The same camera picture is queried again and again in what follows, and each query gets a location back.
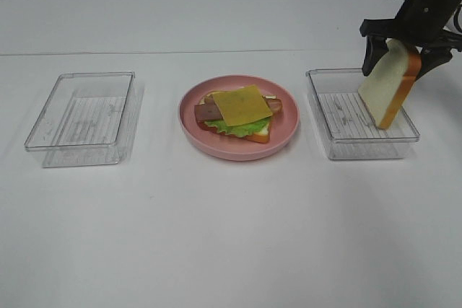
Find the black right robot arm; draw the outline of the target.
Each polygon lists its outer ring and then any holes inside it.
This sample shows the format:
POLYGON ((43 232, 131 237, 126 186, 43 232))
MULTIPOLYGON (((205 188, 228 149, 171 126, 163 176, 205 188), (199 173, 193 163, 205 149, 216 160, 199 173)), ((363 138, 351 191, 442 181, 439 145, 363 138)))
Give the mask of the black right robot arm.
POLYGON ((444 29, 461 0, 404 0, 392 19, 366 19, 360 26, 367 38, 362 73, 369 76, 388 52, 386 40, 393 38, 420 47, 421 69, 417 78, 449 62, 452 49, 461 51, 461 35, 444 29))

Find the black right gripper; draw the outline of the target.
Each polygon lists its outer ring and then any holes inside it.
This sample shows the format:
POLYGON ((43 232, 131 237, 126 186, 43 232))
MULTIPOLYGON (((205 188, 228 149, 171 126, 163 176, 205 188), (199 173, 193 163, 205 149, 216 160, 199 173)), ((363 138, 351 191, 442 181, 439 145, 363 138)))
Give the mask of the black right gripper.
POLYGON ((425 50, 419 54, 421 69, 415 81, 449 62, 453 57, 450 51, 431 50, 461 51, 461 35, 444 29, 460 3, 461 0, 406 0, 393 18, 365 19, 359 28, 361 36, 366 38, 363 75, 369 76, 387 53, 388 38, 425 50))

